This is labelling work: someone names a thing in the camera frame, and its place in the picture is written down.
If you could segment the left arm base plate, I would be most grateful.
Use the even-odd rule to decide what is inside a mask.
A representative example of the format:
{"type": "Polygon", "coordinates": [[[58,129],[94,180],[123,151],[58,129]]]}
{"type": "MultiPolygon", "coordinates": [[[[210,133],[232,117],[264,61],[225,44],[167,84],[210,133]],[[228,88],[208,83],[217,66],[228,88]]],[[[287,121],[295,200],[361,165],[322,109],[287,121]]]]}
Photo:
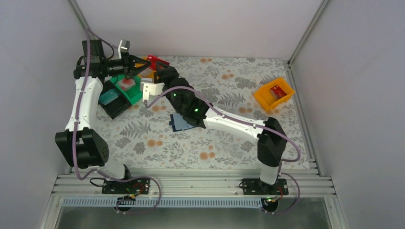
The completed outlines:
{"type": "Polygon", "coordinates": [[[148,194],[150,178],[138,178],[130,182],[117,182],[105,180],[102,187],[102,194],[148,194]]]}

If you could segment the blue leather card holder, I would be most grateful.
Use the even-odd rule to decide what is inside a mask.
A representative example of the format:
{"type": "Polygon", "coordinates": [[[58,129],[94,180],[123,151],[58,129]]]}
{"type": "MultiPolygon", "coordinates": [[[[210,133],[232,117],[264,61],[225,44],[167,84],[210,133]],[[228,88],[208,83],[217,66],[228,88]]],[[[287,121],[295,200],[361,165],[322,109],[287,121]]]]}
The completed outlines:
{"type": "Polygon", "coordinates": [[[174,113],[170,115],[171,120],[169,121],[169,126],[172,127],[173,132],[184,131],[194,128],[194,126],[188,124],[183,117],[174,113]]]}

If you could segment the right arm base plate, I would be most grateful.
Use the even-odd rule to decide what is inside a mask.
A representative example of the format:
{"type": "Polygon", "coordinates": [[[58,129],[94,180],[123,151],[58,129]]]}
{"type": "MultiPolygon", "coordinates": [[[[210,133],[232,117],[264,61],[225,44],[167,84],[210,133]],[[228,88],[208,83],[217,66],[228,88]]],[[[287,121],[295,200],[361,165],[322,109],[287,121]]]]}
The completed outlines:
{"type": "Polygon", "coordinates": [[[275,184],[269,185],[259,178],[244,178],[239,183],[244,195],[288,195],[287,181],[283,178],[276,180],[275,184]]]}

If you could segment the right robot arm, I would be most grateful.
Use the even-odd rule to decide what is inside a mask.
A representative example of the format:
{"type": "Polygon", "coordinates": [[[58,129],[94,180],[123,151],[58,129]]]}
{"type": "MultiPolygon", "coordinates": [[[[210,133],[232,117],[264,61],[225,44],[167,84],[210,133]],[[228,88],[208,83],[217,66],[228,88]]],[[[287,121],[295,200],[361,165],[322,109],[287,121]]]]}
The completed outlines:
{"type": "Polygon", "coordinates": [[[287,145],[286,134],[277,119],[254,120],[223,111],[197,95],[173,66],[157,62],[156,70],[154,79],[163,84],[165,97],[187,124],[228,132],[256,144],[257,159],[262,164],[259,179],[268,185],[275,184],[287,145]]]}

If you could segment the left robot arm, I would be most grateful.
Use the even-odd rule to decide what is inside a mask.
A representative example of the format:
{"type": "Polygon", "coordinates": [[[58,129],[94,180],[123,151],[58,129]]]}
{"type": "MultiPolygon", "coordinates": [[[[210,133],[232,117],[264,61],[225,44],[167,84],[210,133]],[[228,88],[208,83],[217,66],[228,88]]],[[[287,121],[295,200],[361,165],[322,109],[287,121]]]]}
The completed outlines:
{"type": "Polygon", "coordinates": [[[125,183],[133,178],[128,167],[109,157],[107,142],[94,129],[99,97],[108,76],[132,78],[150,62],[129,54],[130,42],[121,40],[118,58],[105,57],[101,40],[82,42],[84,54],[74,69],[75,99],[69,121],[55,134],[55,143],[79,180],[98,173],[106,180],[125,183]]]}

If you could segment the red VIP card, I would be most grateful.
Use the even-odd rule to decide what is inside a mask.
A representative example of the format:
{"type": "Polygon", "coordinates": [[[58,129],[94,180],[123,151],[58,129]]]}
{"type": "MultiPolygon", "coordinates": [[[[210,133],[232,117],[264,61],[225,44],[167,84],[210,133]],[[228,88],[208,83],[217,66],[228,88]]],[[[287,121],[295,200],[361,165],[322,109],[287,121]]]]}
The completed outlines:
{"type": "Polygon", "coordinates": [[[170,64],[169,62],[167,62],[167,61],[165,61],[165,60],[162,60],[162,59],[160,59],[160,58],[158,58],[158,57],[156,57],[156,56],[153,56],[153,55],[148,55],[148,56],[147,56],[147,61],[150,62],[149,68],[150,68],[151,70],[153,70],[153,71],[156,71],[156,70],[157,70],[157,63],[160,63],[160,68],[161,68],[161,69],[162,69],[162,67],[161,67],[162,64],[163,64],[163,65],[169,65],[169,64],[170,64]]]}

